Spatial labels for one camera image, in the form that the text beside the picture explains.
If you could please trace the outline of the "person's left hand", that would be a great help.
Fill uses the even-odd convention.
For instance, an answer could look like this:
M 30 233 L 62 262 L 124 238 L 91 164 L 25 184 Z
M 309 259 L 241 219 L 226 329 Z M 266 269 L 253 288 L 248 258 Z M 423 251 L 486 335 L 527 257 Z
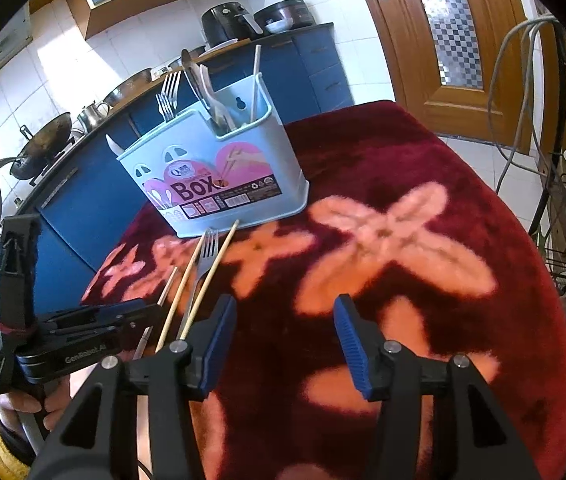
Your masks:
M 30 394 L 18 390 L 1 393 L 1 431 L 10 437 L 26 440 L 18 415 L 21 413 L 37 414 L 39 412 L 44 412 L 44 428 L 52 431 L 63 416 L 67 406 L 70 405 L 70 401 L 73 400 L 79 386 L 78 376 L 73 374 L 64 377 L 43 401 L 38 401 Z

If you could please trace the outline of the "yellow sleeve forearm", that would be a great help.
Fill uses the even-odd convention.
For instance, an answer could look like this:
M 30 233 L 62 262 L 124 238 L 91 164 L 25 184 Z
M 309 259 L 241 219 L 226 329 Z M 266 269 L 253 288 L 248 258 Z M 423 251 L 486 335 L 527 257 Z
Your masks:
M 0 420 L 0 479 L 24 480 L 36 458 L 29 442 Z

